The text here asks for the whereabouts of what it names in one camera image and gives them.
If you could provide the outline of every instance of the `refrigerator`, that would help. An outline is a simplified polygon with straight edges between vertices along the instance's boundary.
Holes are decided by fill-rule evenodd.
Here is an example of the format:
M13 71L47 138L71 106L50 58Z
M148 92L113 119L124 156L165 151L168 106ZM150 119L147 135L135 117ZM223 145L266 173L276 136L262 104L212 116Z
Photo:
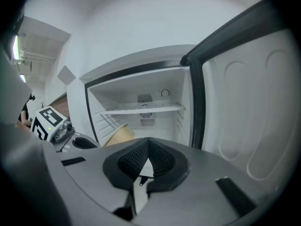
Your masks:
M135 138L217 154L272 193L299 155L300 84L291 31L262 0L181 59L120 70L85 90L100 145L127 124Z

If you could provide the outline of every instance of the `white wire shelf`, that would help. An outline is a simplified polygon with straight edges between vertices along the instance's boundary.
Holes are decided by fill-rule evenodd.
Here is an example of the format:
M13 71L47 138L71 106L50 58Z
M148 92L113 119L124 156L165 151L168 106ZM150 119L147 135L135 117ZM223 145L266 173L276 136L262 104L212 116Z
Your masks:
M118 107L106 111L99 112L105 115L117 115L117 114L140 114L140 113L156 113L156 112L168 112L168 111L179 111L185 110L185 107L178 103L164 103L164 104L153 104L153 105L138 105L135 107Z

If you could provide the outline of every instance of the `person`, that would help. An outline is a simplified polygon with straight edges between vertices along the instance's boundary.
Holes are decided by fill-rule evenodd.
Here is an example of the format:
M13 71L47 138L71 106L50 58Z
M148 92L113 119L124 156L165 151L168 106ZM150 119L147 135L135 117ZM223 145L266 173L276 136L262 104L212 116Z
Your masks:
M21 111L21 113L19 115L19 121L23 125L25 125L25 126L27 126L27 127L30 128L31 125L32 125L32 122L28 120L28 109L27 109L27 105L26 104L24 105L24 107L23 107L23 109L22 109L22 111Z

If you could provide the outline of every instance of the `beige container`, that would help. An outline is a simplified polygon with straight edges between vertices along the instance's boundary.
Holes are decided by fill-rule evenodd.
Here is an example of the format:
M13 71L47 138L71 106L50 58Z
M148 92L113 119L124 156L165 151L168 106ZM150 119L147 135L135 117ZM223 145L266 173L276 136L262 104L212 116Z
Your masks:
M103 146L114 145L117 143L133 140L134 135L135 133L133 132L133 130L130 129L127 124L123 124L115 130L110 139Z

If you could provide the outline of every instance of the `refrigerator door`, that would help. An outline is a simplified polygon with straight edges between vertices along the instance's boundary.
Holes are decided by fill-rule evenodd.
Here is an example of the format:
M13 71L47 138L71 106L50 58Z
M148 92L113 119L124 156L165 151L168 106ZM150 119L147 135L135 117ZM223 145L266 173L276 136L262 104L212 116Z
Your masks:
M192 146L229 161L270 193L299 155L296 48L271 0L262 0L181 60L193 85Z

